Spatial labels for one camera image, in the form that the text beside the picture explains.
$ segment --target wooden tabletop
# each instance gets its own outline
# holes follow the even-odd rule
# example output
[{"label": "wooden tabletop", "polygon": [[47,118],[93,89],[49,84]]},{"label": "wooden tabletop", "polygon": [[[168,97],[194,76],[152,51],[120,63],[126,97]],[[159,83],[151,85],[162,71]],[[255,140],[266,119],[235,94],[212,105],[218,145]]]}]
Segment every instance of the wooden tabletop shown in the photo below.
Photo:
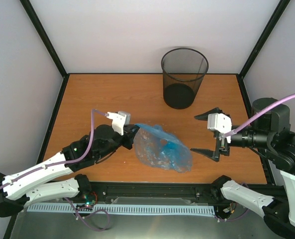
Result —
[{"label": "wooden tabletop", "polygon": [[[188,148],[214,149],[213,133],[207,122],[195,115],[220,107],[232,117],[233,124],[247,119],[236,76],[206,75],[192,106],[175,110],[163,100],[161,74],[73,74],[60,105],[45,159],[79,140],[90,131],[91,109],[102,112],[126,111],[131,123],[161,125],[175,134]],[[109,119],[95,115],[95,126],[111,124]],[[230,156],[220,162],[192,153],[191,172],[153,168],[142,164],[135,150],[120,148],[109,160],[61,177],[60,180],[83,173],[91,181],[211,183],[221,175],[238,182],[266,183],[260,159],[248,149],[231,148]]]}]

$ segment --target black frame bar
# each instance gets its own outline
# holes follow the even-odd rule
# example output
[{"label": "black frame bar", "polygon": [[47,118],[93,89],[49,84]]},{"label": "black frame bar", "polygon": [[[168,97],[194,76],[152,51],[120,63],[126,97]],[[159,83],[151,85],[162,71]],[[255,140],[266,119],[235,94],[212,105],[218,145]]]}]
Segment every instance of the black frame bar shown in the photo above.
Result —
[{"label": "black frame bar", "polygon": [[[51,136],[51,132],[60,108],[60,104],[64,95],[64,91],[65,88],[67,86],[67,82],[69,80],[69,76],[70,74],[68,74],[63,66],[63,64],[61,63],[61,60],[58,56],[58,54],[56,53],[46,31],[44,30],[35,10],[33,9],[33,6],[31,4],[31,2],[29,0],[20,0],[22,6],[24,7],[27,15],[29,16],[32,24],[34,25],[35,29],[37,30],[41,40],[43,41],[45,47],[47,48],[50,56],[52,57],[53,62],[55,63],[55,65],[57,66],[60,74],[63,77],[63,82],[60,88],[60,92],[56,101],[56,104],[54,106],[53,112],[52,112],[52,116],[50,119],[50,123],[48,125],[47,131],[46,131],[46,135],[44,138],[44,141],[42,143],[42,147],[38,156],[38,160],[37,163],[42,162],[44,154],[46,152],[46,148],[48,146],[49,143],[49,139]],[[279,21],[282,13],[285,11],[287,5],[289,4],[290,0],[280,0],[279,4],[277,5],[276,9],[274,10],[270,20],[268,21],[265,29],[263,30],[261,36],[259,37],[256,45],[254,46],[251,54],[249,55],[246,63],[244,64],[241,72],[239,74],[234,74],[237,77],[237,81],[238,81],[238,85],[239,85],[239,89],[242,95],[242,99],[243,99],[243,103],[245,105],[245,109],[247,112],[248,117],[251,116],[251,104],[250,104],[250,100],[246,91],[246,87],[244,85],[244,78],[246,76],[246,74],[248,73],[250,67],[252,66],[253,62],[255,61],[255,59],[257,58],[260,50],[262,49],[263,45],[265,44],[265,42],[267,41],[269,35],[271,34],[272,30],[274,29],[275,25],[277,24],[277,22]],[[273,196],[278,196],[278,197],[286,197],[285,191],[283,187],[274,187],[274,178],[272,175],[272,171],[269,165],[269,162],[264,159],[261,158],[261,163],[265,172],[265,176],[266,176],[266,180],[267,180],[267,185],[249,185],[249,188],[260,192],[262,194],[266,194],[266,195],[273,195]],[[195,199],[197,202],[201,203],[201,202],[206,202],[209,205],[216,205],[217,203],[214,204],[211,199],[204,197],[204,194],[200,194],[199,198],[197,198],[196,194],[199,192],[205,192],[209,189],[210,184],[155,184],[155,183],[143,183],[143,184],[133,184],[133,183],[103,183],[103,182],[95,182],[92,183],[94,189],[98,192],[98,200],[102,201],[102,202],[108,202],[111,199],[115,198],[115,196],[118,196],[119,192],[123,191],[123,196],[127,196],[127,197],[137,197],[138,195],[145,195],[146,192],[144,191],[146,188],[150,188],[152,187],[156,187],[159,186],[160,188],[163,188],[167,190],[167,192],[169,192],[168,190],[169,187],[173,188],[182,188],[183,190],[185,190],[186,192],[189,192],[188,194],[186,194],[187,198],[191,198],[191,199]],[[174,197],[175,195],[175,191],[173,191],[173,194],[170,193],[169,197]],[[222,202],[222,205],[225,205],[226,203],[229,203],[228,200],[226,200],[226,202]],[[12,229],[14,227],[15,221],[16,221],[16,217],[17,215],[14,215],[11,217],[10,222],[8,224],[8,227],[6,229],[6,232],[4,234],[4,239],[9,239],[11,237],[11,233],[12,233]]]}]

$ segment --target blue plastic bag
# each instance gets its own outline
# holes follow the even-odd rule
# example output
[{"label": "blue plastic bag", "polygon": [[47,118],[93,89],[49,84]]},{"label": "blue plastic bag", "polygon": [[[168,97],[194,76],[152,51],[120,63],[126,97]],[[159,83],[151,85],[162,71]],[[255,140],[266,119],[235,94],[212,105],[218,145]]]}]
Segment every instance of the blue plastic bag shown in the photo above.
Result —
[{"label": "blue plastic bag", "polygon": [[159,125],[140,127],[134,138],[137,158],[144,164],[163,169],[187,172],[192,168],[190,150],[173,134],[163,131]]}]

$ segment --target black mesh trash can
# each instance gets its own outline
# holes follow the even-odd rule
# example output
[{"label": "black mesh trash can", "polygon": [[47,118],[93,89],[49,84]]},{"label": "black mesh trash can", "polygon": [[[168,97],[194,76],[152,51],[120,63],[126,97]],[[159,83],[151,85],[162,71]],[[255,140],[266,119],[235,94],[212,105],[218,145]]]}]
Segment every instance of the black mesh trash can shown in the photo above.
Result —
[{"label": "black mesh trash can", "polygon": [[165,103],[175,109],[191,106],[209,68],[206,57],[190,48],[177,48],[163,56],[161,66]]}]

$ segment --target white wall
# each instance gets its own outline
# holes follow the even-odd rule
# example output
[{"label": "white wall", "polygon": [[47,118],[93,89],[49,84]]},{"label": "white wall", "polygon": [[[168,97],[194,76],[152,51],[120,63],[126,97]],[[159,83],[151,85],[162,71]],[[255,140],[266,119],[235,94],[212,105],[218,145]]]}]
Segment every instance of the white wall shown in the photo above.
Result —
[{"label": "white wall", "polygon": [[279,0],[32,0],[68,72],[161,72],[175,47],[239,73]]},{"label": "white wall", "polygon": [[20,2],[0,1],[0,172],[36,163],[61,82]]},{"label": "white wall", "polygon": [[[295,93],[295,1],[291,1],[244,79],[250,101],[262,97],[283,98]],[[286,103],[295,132],[295,99]],[[283,184],[273,168],[278,185]]]}]

